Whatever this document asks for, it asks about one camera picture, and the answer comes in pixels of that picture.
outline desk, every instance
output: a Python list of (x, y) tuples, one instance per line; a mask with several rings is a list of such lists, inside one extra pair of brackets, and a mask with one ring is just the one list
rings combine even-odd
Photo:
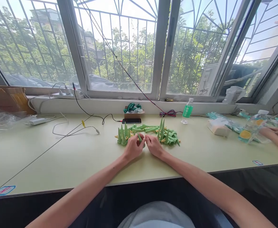
[[(67, 115), (69, 124), (58, 125), (55, 132), (71, 132), (81, 124), (78, 116)], [(65, 121), (60, 118), (36, 126), (20, 123), (12, 129), (0, 131), (0, 186), (63, 139), (63, 136), (52, 134), (52, 129), (55, 124)]]
[[(122, 115), (114, 115), (114, 118), (122, 119)], [(240, 117), (230, 118), (245, 123)], [(147, 125), (158, 125), (159, 122), (158, 115), (142, 117), (142, 123)], [(252, 162), (254, 160), (264, 166), (278, 165), (278, 148), (273, 143), (247, 145), (237, 139), (235, 132), (227, 139), (216, 136), (206, 127), (206, 122), (207, 118), (192, 117), (185, 125), (180, 123), (180, 117), (166, 117), (165, 125), (177, 131), (181, 144), (180, 147), (164, 146), (165, 149), (209, 173), (258, 167)], [(16, 186), (9, 195), (72, 189), (123, 153), (124, 147), (114, 138), (121, 123), (106, 119), (102, 126), (101, 120), (90, 118), (86, 124), (95, 126), (100, 135), (91, 129), (64, 138), (6, 183)], [(124, 168), (109, 185), (176, 177), (179, 177), (178, 173), (153, 157), (145, 147), (140, 159)]]

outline label sticker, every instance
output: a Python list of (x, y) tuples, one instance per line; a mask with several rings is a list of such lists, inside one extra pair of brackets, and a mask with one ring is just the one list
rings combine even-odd
[(7, 195), (8, 193), (10, 193), (12, 190), (14, 190), (16, 188), (15, 185), (12, 186), (4, 186), (0, 188), (0, 196), (2, 195)]
[(257, 160), (255, 160), (255, 161), (252, 161), (255, 165), (263, 165), (260, 161), (257, 161)]

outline glass pane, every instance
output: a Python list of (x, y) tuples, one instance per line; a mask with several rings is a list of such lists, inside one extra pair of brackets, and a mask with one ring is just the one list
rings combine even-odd
[(11, 86), (52, 87), (76, 75), (57, 1), (0, 0), (0, 69)]
[(261, 3), (246, 34), (233, 67), (225, 79), (220, 96), (231, 86), (246, 90), (251, 97), (262, 81), (261, 71), (269, 67), (268, 60), (278, 45), (278, 0)]
[(219, 62), (241, 1), (182, 1), (167, 94), (210, 96)]
[[(74, 1), (78, 5), (75, 12), (85, 55), (83, 58), (90, 75), (87, 80), (91, 83), (90, 88), (140, 92), (114, 57), (111, 48), (140, 89), (150, 93), (158, 1)], [(98, 31), (102, 31), (110, 48)]]

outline cardboard box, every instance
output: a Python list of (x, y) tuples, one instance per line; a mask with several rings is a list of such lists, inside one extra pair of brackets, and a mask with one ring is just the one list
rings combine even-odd
[(138, 114), (138, 113), (134, 113), (134, 114), (131, 114), (131, 113), (125, 113), (124, 114), (124, 119), (140, 119), (140, 115), (142, 115), (144, 113), (141, 113), (141, 114)]
[(28, 106), (28, 99), (24, 91), (24, 87), (0, 86), (0, 112), (26, 111), (28, 115), (35, 114), (36, 112)]

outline black smartphone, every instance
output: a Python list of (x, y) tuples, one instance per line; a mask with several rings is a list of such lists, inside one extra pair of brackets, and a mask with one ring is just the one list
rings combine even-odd
[(122, 123), (127, 123), (127, 124), (140, 124), (141, 123), (141, 119), (123, 119)]

